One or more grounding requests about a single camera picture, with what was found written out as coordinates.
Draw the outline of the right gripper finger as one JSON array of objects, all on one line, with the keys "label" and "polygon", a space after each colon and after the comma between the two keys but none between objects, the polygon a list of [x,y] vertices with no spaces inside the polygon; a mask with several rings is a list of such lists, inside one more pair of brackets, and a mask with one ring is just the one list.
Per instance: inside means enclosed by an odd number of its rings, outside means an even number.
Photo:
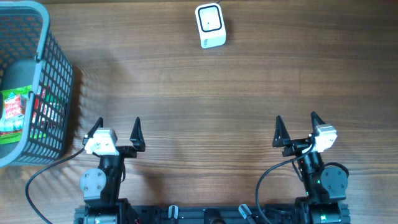
[{"label": "right gripper finger", "polygon": [[325,124],[325,122],[317,115],[315,111],[311,112],[312,128],[316,128],[319,125]]},{"label": "right gripper finger", "polygon": [[275,120],[275,133],[273,137],[273,147],[285,147],[291,144],[289,133],[285,127],[282,117],[278,115]]}]

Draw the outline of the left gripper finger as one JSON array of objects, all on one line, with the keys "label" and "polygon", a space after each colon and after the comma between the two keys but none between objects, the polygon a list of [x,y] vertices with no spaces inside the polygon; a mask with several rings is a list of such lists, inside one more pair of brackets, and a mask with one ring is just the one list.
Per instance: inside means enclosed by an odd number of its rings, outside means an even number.
[{"label": "left gripper finger", "polygon": [[130,141],[136,151],[144,152],[146,150],[146,144],[142,135],[141,120],[137,117],[131,132]]},{"label": "left gripper finger", "polygon": [[94,135],[94,133],[95,133],[95,131],[96,131],[98,128],[102,128],[102,127],[103,127],[103,118],[102,118],[102,117],[99,117],[99,118],[97,119],[96,123],[94,124],[94,126],[93,126],[93,127],[88,131],[88,133],[85,135],[85,139],[92,138],[93,135]]}]

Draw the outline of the green gummy candy bag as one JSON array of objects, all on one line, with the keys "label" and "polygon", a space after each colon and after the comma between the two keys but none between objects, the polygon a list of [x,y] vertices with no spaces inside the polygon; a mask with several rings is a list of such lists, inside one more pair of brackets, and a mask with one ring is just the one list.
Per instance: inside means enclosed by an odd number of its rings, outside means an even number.
[{"label": "green gummy candy bag", "polygon": [[1,91],[1,145],[19,142],[32,86]]}]

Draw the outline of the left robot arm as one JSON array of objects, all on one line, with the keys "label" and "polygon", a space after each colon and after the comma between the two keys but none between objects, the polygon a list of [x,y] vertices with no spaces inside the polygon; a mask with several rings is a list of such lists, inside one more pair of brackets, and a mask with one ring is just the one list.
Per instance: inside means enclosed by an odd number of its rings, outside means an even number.
[{"label": "left robot arm", "polygon": [[87,154],[99,157],[99,165],[89,169],[80,179],[85,206],[77,208],[75,223],[140,223],[137,212],[126,198],[119,198],[121,183],[126,178],[125,159],[135,159],[144,152],[146,144],[142,135],[141,120],[136,118],[129,140],[130,146],[117,146],[115,131],[103,126],[103,118],[83,138]]}]

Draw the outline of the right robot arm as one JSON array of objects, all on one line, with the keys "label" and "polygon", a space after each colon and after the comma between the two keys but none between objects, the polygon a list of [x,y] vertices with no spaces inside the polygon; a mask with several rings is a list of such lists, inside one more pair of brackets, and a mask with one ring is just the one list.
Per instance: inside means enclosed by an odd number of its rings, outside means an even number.
[{"label": "right robot arm", "polygon": [[306,196],[295,199],[286,208],[277,206],[275,219],[279,223],[339,223],[351,222],[346,199],[348,169],[337,162],[325,163],[321,153],[331,148],[337,139],[335,127],[325,123],[316,112],[311,113],[312,133],[302,139],[291,139],[281,116],[276,117],[273,147],[282,147],[284,157],[294,156],[293,165],[302,181]]}]

